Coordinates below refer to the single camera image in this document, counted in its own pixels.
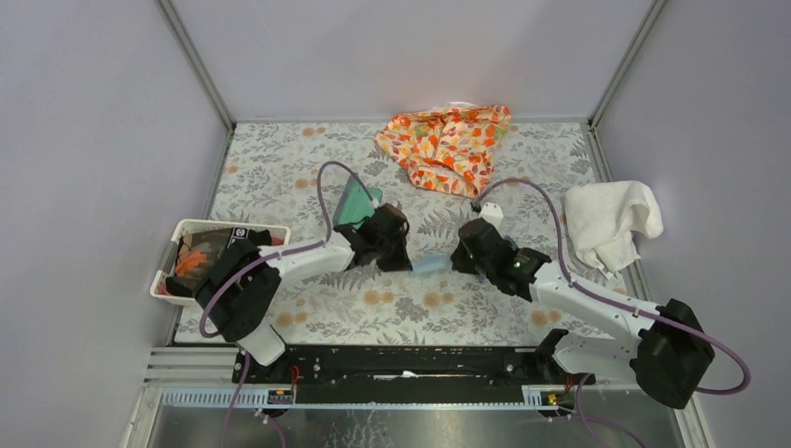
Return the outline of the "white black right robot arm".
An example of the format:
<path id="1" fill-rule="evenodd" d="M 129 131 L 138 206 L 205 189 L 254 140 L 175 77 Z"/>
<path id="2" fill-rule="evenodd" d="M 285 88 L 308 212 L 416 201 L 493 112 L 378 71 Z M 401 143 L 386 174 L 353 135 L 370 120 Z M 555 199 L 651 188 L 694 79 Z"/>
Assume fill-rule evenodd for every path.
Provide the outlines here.
<path id="1" fill-rule="evenodd" d="M 451 256 L 456 272 L 481 274 L 506 295 L 564 311 L 606 333 L 596 339 L 553 330 L 534 361 L 544 383 L 590 373 L 597 380 L 638 385 L 667 407 L 687 406 L 715 351 L 688 333 L 702 327 L 686 303 L 671 299 L 657 305 L 584 278 L 566 279 L 559 262 L 514 246 L 483 218 L 464 224 L 458 236 Z"/>

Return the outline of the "light blue cleaning cloth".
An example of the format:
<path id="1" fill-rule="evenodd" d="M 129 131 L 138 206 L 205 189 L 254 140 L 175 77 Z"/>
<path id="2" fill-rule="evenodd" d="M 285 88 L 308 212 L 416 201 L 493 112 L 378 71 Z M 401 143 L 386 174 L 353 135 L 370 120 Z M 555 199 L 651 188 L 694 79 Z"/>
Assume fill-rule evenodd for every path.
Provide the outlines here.
<path id="1" fill-rule="evenodd" d="M 427 254 L 412 262 L 412 271 L 416 274 L 445 273 L 451 269 L 451 256 L 448 254 Z"/>

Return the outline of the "dark blue glasses case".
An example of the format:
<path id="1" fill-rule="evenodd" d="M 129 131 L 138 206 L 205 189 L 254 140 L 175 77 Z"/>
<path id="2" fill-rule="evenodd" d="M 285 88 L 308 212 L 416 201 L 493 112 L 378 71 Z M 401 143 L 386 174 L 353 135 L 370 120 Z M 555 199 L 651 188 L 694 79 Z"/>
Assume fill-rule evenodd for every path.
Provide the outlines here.
<path id="1" fill-rule="evenodd" d="M 335 229 L 338 226 L 351 225 L 359 229 L 366 218 L 373 216 L 374 211 L 375 206 L 371 204 L 362 186 L 350 176 L 332 216 L 331 227 Z"/>

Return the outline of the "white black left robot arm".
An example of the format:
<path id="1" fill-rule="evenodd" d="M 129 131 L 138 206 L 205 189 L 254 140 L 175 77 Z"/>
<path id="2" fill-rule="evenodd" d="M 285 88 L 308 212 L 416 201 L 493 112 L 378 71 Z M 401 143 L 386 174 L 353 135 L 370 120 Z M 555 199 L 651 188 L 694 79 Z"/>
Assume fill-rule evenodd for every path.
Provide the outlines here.
<path id="1" fill-rule="evenodd" d="M 397 207 L 385 203 L 359 226 L 343 224 L 329 238 L 303 245 L 255 245 L 242 239 L 225 249 L 193 290 L 209 320 L 227 343 L 254 360 L 254 372 L 269 384 L 289 371 L 286 344 L 265 316 L 280 286 L 375 263 L 382 272 L 411 269 L 406 242 L 409 223 Z"/>

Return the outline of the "blue frame sunglasses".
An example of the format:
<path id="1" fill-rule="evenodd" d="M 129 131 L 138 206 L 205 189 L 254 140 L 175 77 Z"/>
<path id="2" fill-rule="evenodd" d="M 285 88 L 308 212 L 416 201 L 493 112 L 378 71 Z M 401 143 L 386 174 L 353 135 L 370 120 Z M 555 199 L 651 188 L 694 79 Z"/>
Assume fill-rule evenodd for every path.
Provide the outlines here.
<path id="1" fill-rule="evenodd" d="M 478 270 L 492 284 L 506 281 L 514 267 L 518 247 L 502 236 L 487 236 L 481 240 L 476 264 Z"/>

